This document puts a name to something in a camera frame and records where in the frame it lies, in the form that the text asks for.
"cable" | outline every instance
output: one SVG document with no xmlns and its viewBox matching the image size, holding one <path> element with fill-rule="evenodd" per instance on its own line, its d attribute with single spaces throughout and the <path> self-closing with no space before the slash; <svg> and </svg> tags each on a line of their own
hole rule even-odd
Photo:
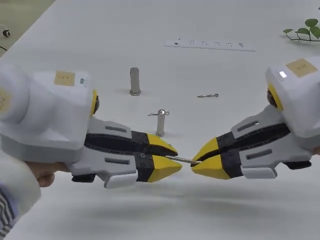
<svg viewBox="0 0 320 240">
<path fill-rule="evenodd" d="M 8 51 L 6 48 L 4 48 L 3 46 L 0 46 L 0 49 L 3 49 L 5 51 Z"/>
</svg>

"cylindrical peg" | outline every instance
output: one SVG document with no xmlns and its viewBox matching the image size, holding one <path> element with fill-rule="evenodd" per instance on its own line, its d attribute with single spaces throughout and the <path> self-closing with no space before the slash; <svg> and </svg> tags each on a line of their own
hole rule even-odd
<svg viewBox="0 0 320 240">
<path fill-rule="evenodd" d="M 156 125 L 156 135 L 158 137 L 163 137 L 165 135 L 165 118 L 166 118 L 166 111 L 163 109 L 160 109 L 158 111 L 158 121 Z"/>
<path fill-rule="evenodd" d="M 139 68 L 132 67 L 130 69 L 130 83 L 131 83 L 130 94 L 132 96 L 139 96 L 141 94 L 140 80 L 139 80 Z"/>
</svg>

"yellow ring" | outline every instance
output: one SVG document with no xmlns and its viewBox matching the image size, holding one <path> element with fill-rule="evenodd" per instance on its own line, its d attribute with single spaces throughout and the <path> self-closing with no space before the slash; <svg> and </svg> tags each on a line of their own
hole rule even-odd
<svg viewBox="0 0 320 240">
<path fill-rule="evenodd" d="M 94 115 L 94 112 L 95 112 L 97 95 L 98 95 L 97 90 L 93 90 L 93 99 L 92 99 L 92 104 L 91 104 L 90 117 L 92 117 Z"/>
<path fill-rule="evenodd" d="M 282 105 L 282 103 L 280 101 L 280 98 L 279 98 L 279 96 L 278 96 L 278 94 L 276 92 L 276 89 L 274 88 L 274 86 L 271 83 L 268 85 L 268 90 L 270 91 L 270 93 L 271 93 L 271 95 L 272 95 L 272 97 L 273 97 L 273 99 L 275 101 L 277 109 L 279 111 L 282 111 L 284 109 L 284 107 L 283 107 L 283 105 Z"/>
</svg>

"gray floor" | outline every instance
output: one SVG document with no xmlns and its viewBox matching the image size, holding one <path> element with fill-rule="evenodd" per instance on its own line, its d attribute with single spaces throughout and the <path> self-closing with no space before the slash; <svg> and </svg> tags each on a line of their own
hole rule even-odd
<svg viewBox="0 0 320 240">
<path fill-rule="evenodd" d="M 0 35 L 0 46 L 9 49 L 54 1 L 0 0 L 0 25 L 5 25 L 11 31 L 9 38 Z"/>
</svg>

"metal pin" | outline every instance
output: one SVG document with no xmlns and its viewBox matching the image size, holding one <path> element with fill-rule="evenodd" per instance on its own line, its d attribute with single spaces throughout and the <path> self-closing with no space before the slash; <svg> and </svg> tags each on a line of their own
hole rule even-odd
<svg viewBox="0 0 320 240">
<path fill-rule="evenodd" d="M 163 137 L 165 135 L 165 118 L 166 118 L 166 111 L 160 109 L 158 111 L 158 122 L 156 125 L 156 132 L 155 135 L 158 137 Z"/>
<path fill-rule="evenodd" d="M 137 67 L 130 68 L 130 83 L 131 83 L 130 94 L 132 96 L 139 96 L 141 94 L 140 81 L 139 81 L 139 68 Z"/>
<path fill-rule="evenodd" d="M 166 111 L 165 115 L 168 116 L 170 114 L 170 112 Z M 158 116 L 159 113 L 149 113 L 148 116 Z"/>
<path fill-rule="evenodd" d="M 219 94 L 218 93 L 215 93 L 215 94 L 207 94 L 207 95 L 199 95 L 197 96 L 198 98 L 217 98 L 219 97 Z"/>
<path fill-rule="evenodd" d="M 186 158 L 182 158 L 182 157 L 178 157 L 178 156 L 165 156 L 168 159 L 174 160 L 174 161 L 178 161 L 178 162 L 183 162 L 183 163 L 188 163 L 188 164 L 199 164 L 201 163 L 201 161 L 192 161 L 190 159 L 186 159 Z"/>
</svg>

